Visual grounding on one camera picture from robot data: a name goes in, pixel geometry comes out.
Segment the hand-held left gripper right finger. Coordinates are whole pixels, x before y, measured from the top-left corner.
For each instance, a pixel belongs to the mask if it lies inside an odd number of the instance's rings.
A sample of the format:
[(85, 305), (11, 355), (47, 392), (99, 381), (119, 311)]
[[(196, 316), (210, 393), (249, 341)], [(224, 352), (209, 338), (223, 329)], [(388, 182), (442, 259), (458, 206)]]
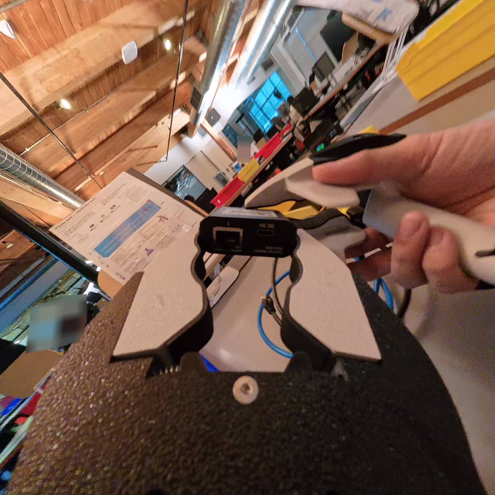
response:
[(298, 229), (292, 254), (281, 338), (311, 362), (337, 357), (378, 362), (381, 353), (354, 282), (345, 250), (330, 250)]

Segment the laminated instruction sheet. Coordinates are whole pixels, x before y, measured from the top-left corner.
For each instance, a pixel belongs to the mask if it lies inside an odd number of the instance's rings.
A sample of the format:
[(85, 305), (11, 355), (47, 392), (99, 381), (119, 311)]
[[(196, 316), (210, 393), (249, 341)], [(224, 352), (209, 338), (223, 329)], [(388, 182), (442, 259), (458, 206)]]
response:
[(130, 169), (49, 232), (123, 285), (203, 218), (185, 201)]

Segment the silver ventilation duct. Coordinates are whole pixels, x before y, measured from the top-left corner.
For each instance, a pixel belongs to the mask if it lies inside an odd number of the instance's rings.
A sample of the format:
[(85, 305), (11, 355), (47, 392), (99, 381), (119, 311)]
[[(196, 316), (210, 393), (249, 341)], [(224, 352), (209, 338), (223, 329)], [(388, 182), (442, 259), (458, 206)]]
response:
[(193, 126), (201, 124), (213, 103), (245, 6), (246, 1), (222, 1), (215, 14), (201, 80), (191, 94), (190, 104), (194, 111), (189, 121)]
[(284, 21), (297, 1), (264, 1), (239, 55), (229, 86), (238, 88), (248, 84), (257, 67), (263, 62), (270, 47), (281, 33)]
[(4, 145), (1, 145), (1, 175), (19, 184), (31, 187), (38, 193), (48, 196), (54, 201), (59, 201), (73, 210), (80, 208), (85, 203), (73, 192), (29, 164)]

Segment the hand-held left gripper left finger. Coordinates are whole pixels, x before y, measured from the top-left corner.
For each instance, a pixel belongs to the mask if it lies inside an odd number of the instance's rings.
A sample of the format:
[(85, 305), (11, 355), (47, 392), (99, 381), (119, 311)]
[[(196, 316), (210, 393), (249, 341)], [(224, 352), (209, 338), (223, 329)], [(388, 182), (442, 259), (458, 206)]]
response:
[(115, 360), (155, 357), (180, 362), (212, 338), (199, 227), (179, 237), (147, 266), (113, 351)]

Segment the black network splitter box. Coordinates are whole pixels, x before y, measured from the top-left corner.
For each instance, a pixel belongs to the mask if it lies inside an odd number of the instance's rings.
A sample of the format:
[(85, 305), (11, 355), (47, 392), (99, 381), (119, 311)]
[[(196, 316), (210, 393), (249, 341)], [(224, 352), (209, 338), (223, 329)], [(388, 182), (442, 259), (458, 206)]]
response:
[(280, 212), (221, 207), (201, 221), (196, 241), (212, 254), (284, 258), (297, 248), (299, 236)]

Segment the cardboard box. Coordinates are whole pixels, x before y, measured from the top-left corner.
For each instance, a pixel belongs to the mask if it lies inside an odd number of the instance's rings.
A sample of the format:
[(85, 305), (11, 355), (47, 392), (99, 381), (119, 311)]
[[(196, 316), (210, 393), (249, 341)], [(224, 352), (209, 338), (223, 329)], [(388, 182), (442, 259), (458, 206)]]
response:
[(56, 350), (24, 352), (1, 374), (1, 395), (29, 397), (53, 373), (63, 357)]

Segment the large window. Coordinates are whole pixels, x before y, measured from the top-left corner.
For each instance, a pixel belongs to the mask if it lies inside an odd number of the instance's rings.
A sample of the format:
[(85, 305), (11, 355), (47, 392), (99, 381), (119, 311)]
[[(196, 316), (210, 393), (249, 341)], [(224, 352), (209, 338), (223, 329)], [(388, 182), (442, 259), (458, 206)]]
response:
[(266, 133), (272, 126), (272, 120), (280, 116), (279, 106), (287, 102), (291, 92), (277, 71), (247, 100), (247, 115), (254, 121), (257, 127)]

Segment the red plastic bin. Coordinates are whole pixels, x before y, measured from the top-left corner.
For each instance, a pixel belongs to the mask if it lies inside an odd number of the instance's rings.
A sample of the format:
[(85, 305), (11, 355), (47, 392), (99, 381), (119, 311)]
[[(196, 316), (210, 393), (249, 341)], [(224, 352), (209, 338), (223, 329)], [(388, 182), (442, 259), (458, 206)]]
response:
[(245, 182), (239, 177), (233, 178), (221, 191), (210, 201), (214, 207), (223, 207), (245, 186)]
[(283, 138), (286, 134), (288, 134), (292, 129), (292, 125), (288, 124), (282, 128), (281, 131), (275, 133), (262, 148), (255, 153), (253, 156), (259, 163), (262, 161), (266, 161), (269, 155), (275, 151), (275, 149), (282, 143)]

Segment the white document stand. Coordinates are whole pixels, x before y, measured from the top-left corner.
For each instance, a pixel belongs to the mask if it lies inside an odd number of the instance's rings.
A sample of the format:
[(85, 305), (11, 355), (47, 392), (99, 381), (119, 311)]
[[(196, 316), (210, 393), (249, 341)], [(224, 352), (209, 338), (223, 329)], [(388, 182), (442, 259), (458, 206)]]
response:
[(239, 271), (230, 266), (226, 266), (221, 269), (220, 265), (217, 265), (214, 271), (211, 273), (211, 283), (207, 287), (207, 297), (211, 308), (213, 308), (226, 291), (237, 280)]

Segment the large yellow plastic bin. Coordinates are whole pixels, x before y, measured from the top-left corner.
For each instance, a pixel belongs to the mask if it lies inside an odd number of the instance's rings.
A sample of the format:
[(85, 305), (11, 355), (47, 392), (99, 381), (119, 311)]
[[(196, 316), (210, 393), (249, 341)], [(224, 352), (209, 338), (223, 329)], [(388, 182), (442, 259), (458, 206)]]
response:
[(413, 40), (396, 72), (418, 102), (494, 56), (494, 1), (459, 1)]

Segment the black metal bar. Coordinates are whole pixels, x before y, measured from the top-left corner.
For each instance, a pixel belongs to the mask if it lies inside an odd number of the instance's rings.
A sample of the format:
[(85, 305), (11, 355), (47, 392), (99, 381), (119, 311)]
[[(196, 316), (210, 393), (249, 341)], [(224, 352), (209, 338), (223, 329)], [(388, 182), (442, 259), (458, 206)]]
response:
[(102, 297), (109, 301), (111, 296), (100, 287), (96, 269), (91, 268), (80, 255), (71, 251), (65, 244), (59, 242), (53, 236), (31, 223), (25, 217), (14, 211), (11, 207), (1, 201), (1, 219), (13, 230), (48, 252), (58, 261), (66, 264), (71, 270), (77, 272), (87, 281), (93, 283)]

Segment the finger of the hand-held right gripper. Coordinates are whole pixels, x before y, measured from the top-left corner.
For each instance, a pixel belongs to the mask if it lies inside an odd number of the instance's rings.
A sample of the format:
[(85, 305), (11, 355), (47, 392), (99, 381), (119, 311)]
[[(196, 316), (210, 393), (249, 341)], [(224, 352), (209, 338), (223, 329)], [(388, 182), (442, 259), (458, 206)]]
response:
[(244, 206), (253, 209), (271, 207), (285, 201), (303, 200), (329, 208), (355, 207), (360, 204), (355, 189), (316, 181), (312, 173), (313, 167), (311, 158), (297, 161), (250, 194)]
[(365, 231), (335, 208), (325, 209), (308, 219), (306, 232), (330, 250), (346, 250), (362, 244)]

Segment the small yellow plastic bin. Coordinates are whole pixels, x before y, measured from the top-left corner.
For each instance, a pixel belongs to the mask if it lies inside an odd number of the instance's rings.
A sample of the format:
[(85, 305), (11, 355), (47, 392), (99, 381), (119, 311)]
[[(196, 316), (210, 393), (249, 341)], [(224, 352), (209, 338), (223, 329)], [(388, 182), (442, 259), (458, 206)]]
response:
[(244, 165), (244, 167), (239, 171), (237, 178), (243, 183), (249, 181), (249, 179), (255, 175), (257, 170), (260, 168), (260, 164), (256, 158), (252, 158), (250, 162)]

